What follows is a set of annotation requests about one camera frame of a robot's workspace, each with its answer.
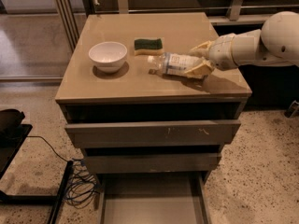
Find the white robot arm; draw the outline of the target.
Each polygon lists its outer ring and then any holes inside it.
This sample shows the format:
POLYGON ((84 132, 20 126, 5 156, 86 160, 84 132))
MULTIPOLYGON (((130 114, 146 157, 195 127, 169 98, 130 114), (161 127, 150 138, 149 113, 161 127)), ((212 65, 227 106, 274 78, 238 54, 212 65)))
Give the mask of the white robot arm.
POLYGON ((186 77, 210 75, 243 65, 282 67, 299 65, 299 15, 283 11, 272 15, 261 29, 243 34, 219 36, 189 51, 199 58, 195 67, 184 72, 186 77))

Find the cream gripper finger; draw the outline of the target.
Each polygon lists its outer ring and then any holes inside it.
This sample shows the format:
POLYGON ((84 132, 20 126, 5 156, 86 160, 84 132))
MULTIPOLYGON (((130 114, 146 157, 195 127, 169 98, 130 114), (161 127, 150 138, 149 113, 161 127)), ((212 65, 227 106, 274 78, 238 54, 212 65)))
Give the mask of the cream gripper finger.
POLYGON ((211 46, 214 44, 213 41, 206 41, 192 49, 189 50, 189 54, 196 57, 209 57, 209 50, 211 46))
POLYGON ((202 78, 210 75, 214 71, 213 63, 205 58, 200 59, 196 65, 184 72, 184 75, 189 78, 202 78))

